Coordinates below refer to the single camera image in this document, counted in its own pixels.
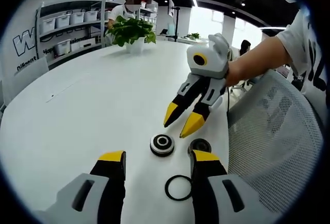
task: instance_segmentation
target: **human arm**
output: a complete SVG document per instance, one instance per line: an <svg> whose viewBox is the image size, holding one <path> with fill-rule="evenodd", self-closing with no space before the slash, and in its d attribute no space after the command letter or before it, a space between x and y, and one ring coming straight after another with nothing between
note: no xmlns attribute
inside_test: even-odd
<svg viewBox="0 0 330 224"><path fill-rule="evenodd" d="M112 28L112 26L116 22L116 19L118 16L123 15L121 6L122 5L118 5L112 9L110 16L109 16L108 29Z"/></svg>
<svg viewBox="0 0 330 224"><path fill-rule="evenodd" d="M108 29L111 29L112 26L113 26L113 24L114 24L114 20L109 19L109 21L108 21Z"/></svg>
<svg viewBox="0 0 330 224"><path fill-rule="evenodd" d="M292 24L277 36L262 41L253 50L236 61L229 62L226 85L236 85L241 80L251 79L265 73L268 69L290 64L300 75L307 69L304 49L302 12L299 11Z"/></svg>
<svg viewBox="0 0 330 224"><path fill-rule="evenodd" d="M270 68L278 68L290 62L291 58L279 38L267 38L237 60L228 63L226 85L236 85L241 80L262 75Z"/></svg>

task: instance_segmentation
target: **floor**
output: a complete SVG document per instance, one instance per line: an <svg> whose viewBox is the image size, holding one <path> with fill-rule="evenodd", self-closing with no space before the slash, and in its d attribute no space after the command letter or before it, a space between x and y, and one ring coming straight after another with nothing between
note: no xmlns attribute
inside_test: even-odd
<svg viewBox="0 0 330 224"><path fill-rule="evenodd" d="M243 83L244 83L244 81L241 81L241 82L239 82L238 85L242 85ZM245 84L244 88L248 91L248 90L250 90L251 87L252 87L251 85L247 86ZM235 105L240 100L240 98L242 98L244 93L245 92L242 91L241 89L234 89L232 92L230 92L230 95L229 95L229 109L233 105ZM223 101L227 103L227 100L228 100L228 96L227 96L227 91L226 91L226 93L223 95Z"/></svg>

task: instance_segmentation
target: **white table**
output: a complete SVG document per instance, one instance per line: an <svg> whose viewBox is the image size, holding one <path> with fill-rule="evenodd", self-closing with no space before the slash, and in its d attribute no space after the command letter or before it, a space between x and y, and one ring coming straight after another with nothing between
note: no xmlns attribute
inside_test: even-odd
<svg viewBox="0 0 330 224"><path fill-rule="evenodd" d="M176 40L179 43L184 43L184 44L188 44L188 45L204 45L204 46L208 46L208 41L203 41L203 40L192 40L190 38L177 38Z"/></svg>
<svg viewBox="0 0 330 224"><path fill-rule="evenodd" d="M31 210L45 210L56 193L97 158L125 150L126 197L122 223L194 223L192 199L175 202L164 193L173 175L190 177L187 148L204 138L228 168L226 96L196 133L180 139L192 107L168 128L169 103L189 73L189 45L158 41L141 56L112 46L80 56L43 75L7 107L0 130L0 158L15 191ZM160 158L150 138L166 133L175 139L172 155ZM190 191L184 179L170 192Z"/></svg>

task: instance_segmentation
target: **black rubber o-ring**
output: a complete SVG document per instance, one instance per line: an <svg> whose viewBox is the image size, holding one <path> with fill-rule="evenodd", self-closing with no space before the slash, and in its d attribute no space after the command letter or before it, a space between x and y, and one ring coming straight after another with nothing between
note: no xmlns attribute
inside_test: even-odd
<svg viewBox="0 0 330 224"><path fill-rule="evenodd" d="M168 181L166 182L166 184L165 184L165 194L168 196L168 198L170 198L170 199L172 199L174 201L178 201L178 202L185 201L185 200L187 200L188 198L191 197L191 190L190 190L189 194L187 196L183 197L183 198L174 198L174 197L171 196L171 194L169 192L170 183L172 182L173 179L176 179L176 178L184 178L184 179L188 180L189 183L190 183L190 185L191 185L191 179L189 179L187 176L184 176L184 175L174 175L174 176L170 177L168 179Z"/></svg>

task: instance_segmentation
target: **black stand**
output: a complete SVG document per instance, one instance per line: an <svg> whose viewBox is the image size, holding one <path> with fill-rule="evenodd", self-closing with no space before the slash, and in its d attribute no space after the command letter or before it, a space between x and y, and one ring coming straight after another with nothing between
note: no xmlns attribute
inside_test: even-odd
<svg viewBox="0 0 330 224"><path fill-rule="evenodd" d="M174 41L176 42L176 40L177 40L177 26L178 26L178 23L179 23L180 7L173 7L173 9L176 10L176 23L175 23L175 36L174 36Z"/></svg>

